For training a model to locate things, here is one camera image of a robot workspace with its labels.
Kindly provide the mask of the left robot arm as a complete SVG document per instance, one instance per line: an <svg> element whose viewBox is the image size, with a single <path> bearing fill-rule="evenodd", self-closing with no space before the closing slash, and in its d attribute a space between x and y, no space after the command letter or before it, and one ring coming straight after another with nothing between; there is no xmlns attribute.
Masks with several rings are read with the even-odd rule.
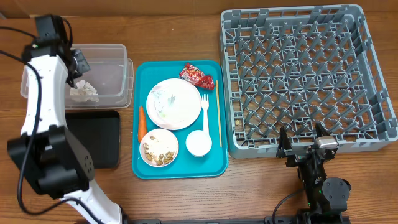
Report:
<svg viewBox="0 0 398 224"><path fill-rule="evenodd" d="M28 74L29 95L21 135L7 143L20 170L17 201L29 215L67 203L89 223L126 223L123 209L95 181L90 153L67 127L64 88L85 72L78 65L80 59L70 41L58 37L36 37L18 59ZM22 198L24 181L37 194L57 202L41 211L29 210Z"/></svg>

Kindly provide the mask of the orange carrot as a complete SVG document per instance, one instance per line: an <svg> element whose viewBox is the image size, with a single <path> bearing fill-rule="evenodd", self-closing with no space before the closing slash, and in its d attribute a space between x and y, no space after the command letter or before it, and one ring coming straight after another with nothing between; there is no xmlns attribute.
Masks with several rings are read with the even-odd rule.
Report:
<svg viewBox="0 0 398 224"><path fill-rule="evenodd" d="M147 134L147 126L146 126L146 114L143 106L139 107L139 126L137 132L137 139L139 142L142 141L143 137Z"/></svg>

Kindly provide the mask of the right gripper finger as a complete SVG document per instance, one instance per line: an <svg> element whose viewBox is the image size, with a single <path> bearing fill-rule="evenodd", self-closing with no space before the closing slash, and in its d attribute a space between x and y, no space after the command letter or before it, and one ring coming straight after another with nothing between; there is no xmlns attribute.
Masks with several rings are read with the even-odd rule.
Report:
<svg viewBox="0 0 398 224"><path fill-rule="evenodd" d="M276 157L287 157L291 152L292 146L287 136L286 130L284 127L281 127L279 132L279 145L277 148Z"/></svg>
<svg viewBox="0 0 398 224"><path fill-rule="evenodd" d="M317 138L331 137L330 133L323 127L321 122L317 122L315 124L315 131L317 134Z"/></svg>

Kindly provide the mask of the red snack wrapper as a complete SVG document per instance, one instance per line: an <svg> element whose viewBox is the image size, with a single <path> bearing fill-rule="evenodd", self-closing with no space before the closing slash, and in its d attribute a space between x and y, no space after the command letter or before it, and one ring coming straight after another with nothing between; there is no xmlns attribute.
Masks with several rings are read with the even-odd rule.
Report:
<svg viewBox="0 0 398 224"><path fill-rule="evenodd" d="M215 88L215 83L212 76L205 75L199 68L190 63L187 63L184 66L179 76L180 78L188 81L189 83L197 87L207 90L213 90Z"/></svg>

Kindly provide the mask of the white napkin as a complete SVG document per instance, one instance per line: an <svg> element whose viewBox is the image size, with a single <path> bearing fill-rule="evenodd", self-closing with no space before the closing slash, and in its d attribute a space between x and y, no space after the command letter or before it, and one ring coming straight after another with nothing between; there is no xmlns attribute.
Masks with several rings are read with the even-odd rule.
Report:
<svg viewBox="0 0 398 224"><path fill-rule="evenodd" d="M99 102L97 90L85 80L76 82L76 86L70 88L69 95L77 102Z"/></svg>

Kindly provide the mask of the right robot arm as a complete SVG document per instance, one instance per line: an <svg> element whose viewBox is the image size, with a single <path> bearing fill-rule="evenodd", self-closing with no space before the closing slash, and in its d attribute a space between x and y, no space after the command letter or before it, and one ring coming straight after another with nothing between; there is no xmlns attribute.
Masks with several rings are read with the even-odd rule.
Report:
<svg viewBox="0 0 398 224"><path fill-rule="evenodd" d="M287 167L296 167L303 189L283 198L275 207L271 222L289 223L349 223L349 217L342 213L347 210L351 185L339 177L328 177L324 163L335 158L338 150L337 140L327 132L321 123L315 125L315 143L302 150L293 150L285 128L280 129L276 156L286 158ZM289 198L304 192L308 208L300 209L292 217L277 217L279 207Z"/></svg>

